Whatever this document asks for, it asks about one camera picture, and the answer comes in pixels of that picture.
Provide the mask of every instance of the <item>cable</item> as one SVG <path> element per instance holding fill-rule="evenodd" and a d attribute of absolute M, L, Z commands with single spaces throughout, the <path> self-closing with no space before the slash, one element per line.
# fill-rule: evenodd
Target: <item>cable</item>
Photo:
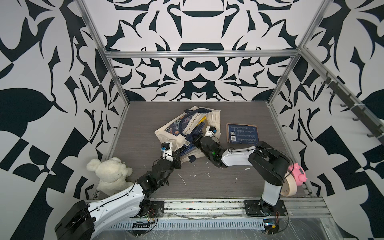
<path fill-rule="evenodd" d="M 219 140 L 216 136 L 212 135 L 212 137 L 216 138 L 216 139 L 218 140 L 218 143 L 220 144 L 220 140 Z"/>
<path fill-rule="evenodd" d="M 132 191 L 133 187 L 135 186 L 135 183 L 136 183 L 136 182 L 133 183 L 132 188 L 129 190 L 128 193 L 130 193 L 130 192 Z M 116 198 L 116 199 L 112 199 L 111 201 L 108 201 L 108 202 L 102 204 L 100 207 L 106 205 L 107 203 L 113 202 L 113 201 L 115 201 L 115 200 L 117 200 L 117 199 L 120 199 L 120 198 L 122 198 L 122 197 L 124 197 L 124 196 L 126 196 L 126 195 L 124 194 L 124 195 L 121 196 L 121 197 L 118 197 L 118 198 Z M 98 208 L 94 208 L 94 209 L 92 209 L 91 211 L 89 211 L 87 214 L 85 214 L 84 216 L 80 217 L 76 222 L 74 222 L 74 223 L 68 228 L 68 230 L 65 231 L 65 233 L 62 234 L 62 236 L 64 236 L 64 234 L 66 234 L 66 233 L 67 233 L 67 232 L 68 232 L 68 231 L 69 231 L 69 230 L 70 230 L 70 229 L 71 229 L 71 228 L 72 228 L 78 221 L 80 221 L 81 219 L 83 219 L 84 217 L 86 217 L 88 214 L 90 214 L 91 212 L 95 211 L 96 209 L 98 209 Z"/>
<path fill-rule="evenodd" d="M 280 216 L 279 211 L 276 211 L 276 223 L 279 223 L 279 216 Z"/>
<path fill-rule="evenodd" d="M 156 159 L 155 161 L 153 161 L 152 166 L 155 166 L 155 162 L 156 162 L 156 161 L 161 160 L 161 159 L 166 159 L 165 157 L 167 157 L 167 156 L 169 156 L 169 157 L 173 157 L 173 155 L 169 155 L 168 153 L 165 153 L 165 156 L 162 156 L 162 157 Z"/>
<path fill-rule="evenodd" d="M 159 219 L 157 218 L 157 216 L 156 216 L 155 214 L 153 214 L 153 215 L 156 217 L 156 224 L 155 224 L 155 226 L 154 226 L 153 228 L 151 228 L 150 230 L 148 230 L 148 232 L 146 232 L 146 233 L 149 233 L 150 231 L 152 231 L 152 230 L 156 227 L 157 222 L 159 221 Z"/>
<path fill-rule="evenodd" d="M 277 150 L 277 149 L 274 149 L 274 148 L 270 148 L 270 147 L 255 147 L 254 149 L 246 149 L 246 150 L 241 150 L 241 151 L 229 151 L 229 152 L 249 152 L 249 151 L 252 151 L 252 150 L 256 150 L 256 149 L 271 149 L 271 150 L 276 150 L 282 154 L 284 154 L 288 159 L 289 161 L 292 163 L 292 165 L 294 165 L 295 163 L 293 162 L 293 160 L 287 155 L 285 154 L 283 151 L 280 151 L 280 150 Z M 285 176 L 282 180 L 282 182 L 284 182 L 284 180 L 289 176 L 289 175 L 292 175 L 292 172 L 293 170 L 295 169 L 295 167 L 293 166 L 292 170 L 289 172 L 289 174 L 287 176 Z"/>
<path fill-rule="evenodd" d="M 274 233 L 274 235 L 284 231 L 288 227 L 288 225 L 289 225 L 289 213 L 288 212 L 287 212 L 287 217 L 288 217 L 288 220 L 287 220 L 288 222 L 287 222 L 287 225 L 285 225 L 285 228 L 283 230 L 281 230 L 281 231 L 278 231 L 278 232 Z"/>

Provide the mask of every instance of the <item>pink toy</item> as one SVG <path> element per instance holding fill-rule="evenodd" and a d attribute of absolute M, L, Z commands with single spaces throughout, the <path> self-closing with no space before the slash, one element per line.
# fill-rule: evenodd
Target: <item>pink toy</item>
<path fill-rule="evenodd" d="M 295 178 L 296 185 L 301 186 L 303 182 L 307 181 L 307 178 L 305 177 L 304 169 L 299 166 L 298 163 L 295 163 L 294 165 L 291 165 L 288 167 L 288 172 L 292 171 L 292 175 Z"/>

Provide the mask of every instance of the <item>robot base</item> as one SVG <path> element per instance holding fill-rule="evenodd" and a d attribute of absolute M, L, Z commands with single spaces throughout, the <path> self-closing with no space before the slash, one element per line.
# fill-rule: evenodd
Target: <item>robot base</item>
<path fill-rule="evenodd" d="M 279 212 L 279 216 L 287 216 L 287 210 L 285 208 L 284 202 L 282 200 L 277 200 L 275 206 L 270 206 L 260 200 L 245 200 L 245 213 L 249 217 L 266 217 L 266 216 L 276 216 Z"/>

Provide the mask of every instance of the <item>book cover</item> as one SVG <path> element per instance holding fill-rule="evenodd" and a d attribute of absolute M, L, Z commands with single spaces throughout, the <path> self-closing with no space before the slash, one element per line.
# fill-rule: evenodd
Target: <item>book cover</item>
<path fill-rule="evenodd" d="M 227 123 L 227 142 L 240 144 L 258 143 L 257 126 Z"/>

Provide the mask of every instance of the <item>blue book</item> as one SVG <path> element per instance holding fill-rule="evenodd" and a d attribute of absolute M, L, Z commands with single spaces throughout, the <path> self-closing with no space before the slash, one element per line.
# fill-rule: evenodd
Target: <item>blue book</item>
<path fill-rule="evenodd" d="M 258 143 L 257 126 L 227 123 L 227 142 L 242 144 Z"/>
<path fill-rule="evenodd" d="M 203 127 L 204 127 L 205 123 L 204 122 L 201 122 L 199 125 L 197 125 L 191 132 L 190 136 L 191 138 L 193 139 L 195 136 L 197 135 L 200 135 L 202 133 L 202 130 L 203 130 Z M 190 151 L 192 151 L 194 148 L 196 148 L 193 144 L 189 143 L 188 146 L 186 145 L 183 145 L 181 148 L 180 148 L 180 152 L 179 152 L 179 156 L 184 156 L 186 155 L 187 153 L 189 153 Z"/>

